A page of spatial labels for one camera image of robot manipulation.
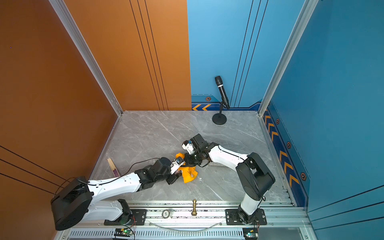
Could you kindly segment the brass chess piece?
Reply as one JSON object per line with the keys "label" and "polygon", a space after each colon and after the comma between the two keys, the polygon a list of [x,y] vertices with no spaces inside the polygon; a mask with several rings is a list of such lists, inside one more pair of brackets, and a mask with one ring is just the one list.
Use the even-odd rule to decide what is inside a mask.
{"label": "brass chess piece", "polygon": [[197,216],[197,200],[196,199],[193,199],[193,210],[191,212],[191,215],[193,217]]}

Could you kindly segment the right green circuit board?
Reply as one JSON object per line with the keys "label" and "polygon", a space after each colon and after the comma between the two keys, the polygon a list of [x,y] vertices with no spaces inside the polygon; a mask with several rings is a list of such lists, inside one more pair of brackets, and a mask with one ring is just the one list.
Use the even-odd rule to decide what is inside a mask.
{"label": "right green circuit board", "polygon": [[257,240],[259,237],[258,230],[243,229],[243,236],[245,240]]}

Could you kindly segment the aluminium front rail frame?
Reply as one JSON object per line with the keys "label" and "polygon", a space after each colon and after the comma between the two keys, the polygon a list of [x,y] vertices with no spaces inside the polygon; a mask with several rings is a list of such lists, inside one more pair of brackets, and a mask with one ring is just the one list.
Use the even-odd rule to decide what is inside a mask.
{"label": "aluminium front rail frame", "polygon": [[[304,208],[293,203],[262,202],[267,225],[234,225],[226,223],[226,209],[238,209],[233,201],[197,201],[197,216],[193,217],[192,201],[127,201],[131,210],[147,210],[143,226],[105,226],[95,220],[57,232],[57,240],[244,240],[243,229],[258,230],[258,240],[288,239],[314,240],[315,231]],[[162,211],[169,210],[170,217],[162,218]],[[130,228],[135,238],[115,239],[116,228]]]}

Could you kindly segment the left green circuit board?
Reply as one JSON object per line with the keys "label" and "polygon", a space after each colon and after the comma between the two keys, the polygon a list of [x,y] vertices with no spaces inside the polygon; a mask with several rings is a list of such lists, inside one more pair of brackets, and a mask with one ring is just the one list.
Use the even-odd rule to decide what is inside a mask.
{"label": "left green circuit board", "polygon": [[135,233],[130,228],[116,228],[114,231],[115,239],[135,238]]}

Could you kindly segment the orange fluffy cloth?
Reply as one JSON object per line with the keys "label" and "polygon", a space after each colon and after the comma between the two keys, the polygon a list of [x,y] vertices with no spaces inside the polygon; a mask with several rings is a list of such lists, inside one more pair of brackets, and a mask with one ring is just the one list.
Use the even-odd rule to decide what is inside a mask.
{"label": "orange fluffy cloth", "polygon": [[[185,155],[182,153],[176,154],[175,158],[182,157],[184,159]],[[185,184],[192,182],[197,176],[198,172],[196,167],[186,167],[185,164],[179,168],[182,171],[182,177]]]}

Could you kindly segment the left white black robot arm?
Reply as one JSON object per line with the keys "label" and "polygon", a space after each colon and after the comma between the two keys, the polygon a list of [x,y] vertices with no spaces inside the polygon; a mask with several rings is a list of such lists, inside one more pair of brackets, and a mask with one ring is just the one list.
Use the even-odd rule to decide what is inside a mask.
{"label": "left white black robot arm", "polygon": [[183,164],[182,157],[173,162],[160,158],[153,165],[121,177],[92,181],[75,178],[51,200],[55,229],[63,231],[95,220],[103,220],[107,226],[131,224],[133,212],[127,201],[110,202],[109,198],[143,191],[161,181],[171,185],[181,176],[178,169]]}

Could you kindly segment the silver tape roll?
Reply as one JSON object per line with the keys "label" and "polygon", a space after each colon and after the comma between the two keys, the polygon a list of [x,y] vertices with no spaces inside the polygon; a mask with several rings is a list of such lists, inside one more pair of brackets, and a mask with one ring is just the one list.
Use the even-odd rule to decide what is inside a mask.
{"label": "silver tape roll", "polygon": [[169,210],[163,210],[162,211],[162,218],[168,219],[170,217],[170,211]]}

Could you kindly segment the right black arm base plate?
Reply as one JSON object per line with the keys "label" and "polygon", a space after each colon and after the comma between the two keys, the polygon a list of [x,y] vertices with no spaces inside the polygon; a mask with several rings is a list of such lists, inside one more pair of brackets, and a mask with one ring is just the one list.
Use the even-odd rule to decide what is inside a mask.
{"label": "right black arm base plate", "polygon": [[267,217],[263,209],[257,209],[252,215],[247,215],[243,210],[226,209],[226,223],[234,225],[267,225]]}

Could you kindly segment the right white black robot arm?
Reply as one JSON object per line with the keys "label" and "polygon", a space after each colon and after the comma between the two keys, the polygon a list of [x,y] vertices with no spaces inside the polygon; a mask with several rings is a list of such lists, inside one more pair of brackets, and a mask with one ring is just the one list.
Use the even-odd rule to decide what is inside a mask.
{"label": "right white black robot arm", "polygon": [[195,167],[207,160],[209,163],[218,163],[237,172],[245,196],[239,205],[238,216],[243,224],[261,223],[257,217],[261,202],[265,200],[265,194],[276,182],[271,170],[256,154],[249,155],[235,153],[216,143],[205,141],[194,143],[184,141],[183,149],[187,151],[184,161],[188,167]]}

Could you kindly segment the grey rectangular eyeglass case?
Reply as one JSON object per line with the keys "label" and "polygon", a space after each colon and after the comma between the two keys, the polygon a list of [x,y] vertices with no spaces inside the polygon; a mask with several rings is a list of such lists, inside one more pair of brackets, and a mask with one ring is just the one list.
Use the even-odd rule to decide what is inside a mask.
{"label": "grey rectangular eyeglass case", "polygon": [[219,167],[219,168],[227,168],[227,169],[230,169],[230,167],[226,166],[226,165],[223,165],[223,164],[220,164],[220,163],[214,163],[214,162],[210,162],[207,167]]}

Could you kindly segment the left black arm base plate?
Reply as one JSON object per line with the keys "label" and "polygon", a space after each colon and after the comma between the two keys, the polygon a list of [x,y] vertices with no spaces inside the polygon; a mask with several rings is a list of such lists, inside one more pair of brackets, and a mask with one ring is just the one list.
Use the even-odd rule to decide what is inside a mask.
{"label": "left black arm base plate", "polygon": [[120,217],[114,221],[105,220],[105,226],[143,226],[146,221],[147,210],[145,209],[135,209],[131,210],[131,213],[123,212]]}

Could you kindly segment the black microphone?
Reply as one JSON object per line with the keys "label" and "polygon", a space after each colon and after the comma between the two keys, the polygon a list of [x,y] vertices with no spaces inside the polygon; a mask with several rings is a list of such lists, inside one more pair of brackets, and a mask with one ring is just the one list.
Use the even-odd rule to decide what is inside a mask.
{"label": "black microphone", "polygon": [[222,97],[222,104],[224,105],[224,107],[229,110],[230,109],[230,103],[229,103],[229,99],[227,97],[227,94],[226,94],[226,91],[225,91],[225,88],[224,88],[224,84],[223,84],[223,80],[220,76],[216,76],[215,77],[215,82],[218,86],[218,89],[219,89],[219,92],[221,94],[221,97]]}

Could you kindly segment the green circuit board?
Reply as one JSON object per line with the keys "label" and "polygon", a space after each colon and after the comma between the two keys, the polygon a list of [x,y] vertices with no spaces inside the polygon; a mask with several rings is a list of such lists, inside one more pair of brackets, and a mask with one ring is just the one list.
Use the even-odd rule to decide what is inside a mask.
{"label": "green circuit board", "polygon": [[114,231],[115,239],[135,238],[135,233],[130,228],[116,228]]}
{"label": "green circuit board", "polygon": [[243,236],[245,240],[257,240],[259,237],[258,230],[243,229]]}

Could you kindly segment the wooden stick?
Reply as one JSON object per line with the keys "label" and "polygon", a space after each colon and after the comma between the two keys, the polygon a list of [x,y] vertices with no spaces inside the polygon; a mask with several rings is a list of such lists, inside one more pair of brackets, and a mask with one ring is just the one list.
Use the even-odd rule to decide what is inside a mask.
{"label": "wooden stick", "polygon": [[108,164],[110,166],[111,171],[113,172],[114,177],[116,177],[116,178],[120,177],[121,175],[120,175],[117,167],[115,166],[113,160],[111,158],[108,158],[107,162],[108,162]]}

